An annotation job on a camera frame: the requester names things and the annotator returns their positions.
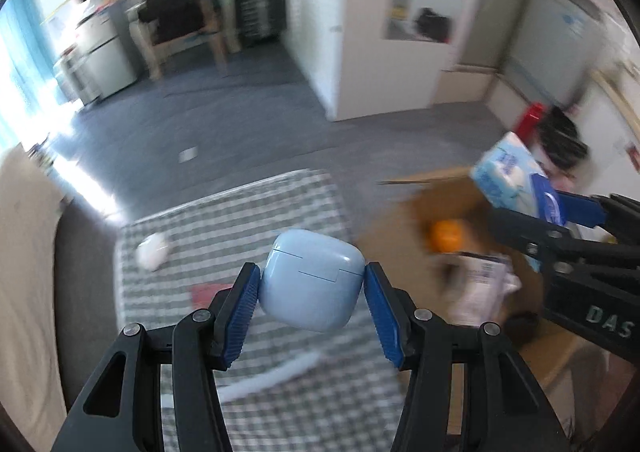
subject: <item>light blue earbuds case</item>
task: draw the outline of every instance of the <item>light blue earbuds case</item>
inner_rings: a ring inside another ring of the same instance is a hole
[[[275,319],[310,331],[343,327],[355,308],[365,260],[351,244],[308,230],[278,236],[267,259],[258,300]]]

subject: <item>tissue box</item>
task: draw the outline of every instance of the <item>tissue box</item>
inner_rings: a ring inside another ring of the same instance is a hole
[[[508,132],[473,167],[471,179],[496,208],[564,226],[558,193],[520,139]]]

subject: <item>black bag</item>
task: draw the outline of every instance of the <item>black bag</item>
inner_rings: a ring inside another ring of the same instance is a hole
[[[589,155],[574,122],[557,106],[540,120],[538,135],[546,155],[560,170],[568,172]]]
[[[438,15],[431,8],[423,8],[415,19],[415,28],[420,35],[435,42],[449,42],[451,19]]]

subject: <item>checkered rug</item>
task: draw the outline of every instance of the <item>checkered rug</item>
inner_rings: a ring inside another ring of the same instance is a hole
[[[242,264],[262,269],[275,238],[304,228],[349,240],[329,175],[289,172],[155,214],[125,226],[116,246],[116,306],[120,326],[175,324],[192,310],[191,287],[230,284]],[[153,273],[142,272],[136,247],[162,231],[174,248]],[[215,372],[221,390],[269,374],[313,354],[308,369],[279,384],[222,403],[234,452],[388,451],[402,410],[396,372],[383,356],[369,310],[359,299],[347,326],[334,334],[277,322],[258,306],[240,357]],[[171,369],[161,393],[171,400]],[[167,452],[177,452],[171,406],[162,408]]]

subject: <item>blue curtain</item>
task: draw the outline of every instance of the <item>blue curtain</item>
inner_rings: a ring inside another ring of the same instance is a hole
[[[41,23],[35,0],[7,0],[0,10],[0,148],[41,141],[47,119],[67,102]]]

